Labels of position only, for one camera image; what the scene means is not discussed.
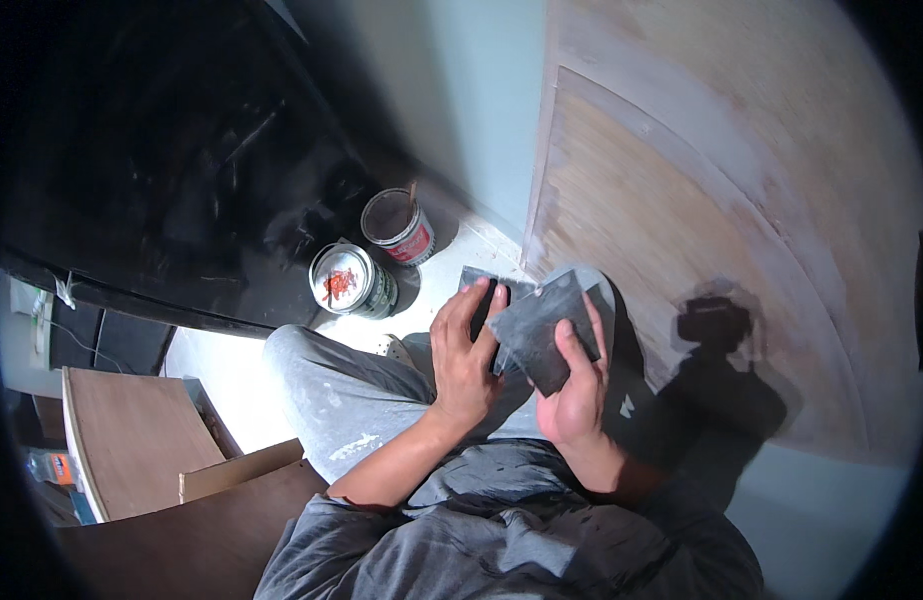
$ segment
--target open paint can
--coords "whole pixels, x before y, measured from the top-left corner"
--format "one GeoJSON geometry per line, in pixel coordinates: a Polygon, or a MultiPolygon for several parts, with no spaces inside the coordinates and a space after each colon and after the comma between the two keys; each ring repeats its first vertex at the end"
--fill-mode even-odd
{"type": "Polygon", "coordinates": [[[315,301],[335,315],[383,319],[398,302],[398,284],[392,274],[354,244],[324,246],[311,261],[308,282],[315,301]]]}
{"type": "Polygon", "coordinates": [[[425,211],[400,187],[368,201],[361,211],[361,233],[405,267],[420,265],[435,252],[435,231],[425,211]]]}

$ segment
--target person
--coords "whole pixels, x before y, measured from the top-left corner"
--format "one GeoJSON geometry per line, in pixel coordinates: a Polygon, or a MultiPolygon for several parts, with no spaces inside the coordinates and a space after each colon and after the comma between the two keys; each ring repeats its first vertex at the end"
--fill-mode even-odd
{"type": "MultiPolygon", "coordinates": [[[[524,373],[492,375],[486,326],[471,341],[485,278],[431,323],[435,393],[411,364],[304,327],[271,334],[263,361],[330,486],[288,522],[256,598],[760,597],[757,558],[732,523],[603,432],[613,294],[599,271],[575,275],[600,358],[560,321],[571,373],[549,396],[524,373]]],[[[489,316],[507,295],[496,287],[489,316]]]]}

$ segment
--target wood grain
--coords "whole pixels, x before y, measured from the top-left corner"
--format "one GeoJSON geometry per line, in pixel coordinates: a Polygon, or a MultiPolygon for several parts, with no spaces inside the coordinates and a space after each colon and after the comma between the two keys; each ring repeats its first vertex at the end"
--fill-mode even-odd
{"type": "Polygon", "coordinates": [[[179,474],[225,461],[180,379],[63,368],[69,450],[103,521],[179,503],[179,474]]]}
{"type": "Polygon", "coordinates": [[[910,461],[923,174],[849,19],[799,0],[552,0],[549,19],[555,100],[542,102],[526,270],[605,270],[634,306],[656,389],[684,355],[676,305],[731,280],[763,306],[771,366],[803,400],[776,441],[910,461]]]}
{"type": "Polygon", "coordinates": [[[251,598],[285,531],[328,484],[307,461],[110,523],[56,530],[100,598],[251,598]]]}
{"type": "Polygon", "coordinates": [[[256,450],[237,458],[205,466],[190,473],[178,474],[178,502],[185,503],[205,498],[240,483],[269,474],[290,463],[301,460],[302,449],[298,439],[256,450]]]}

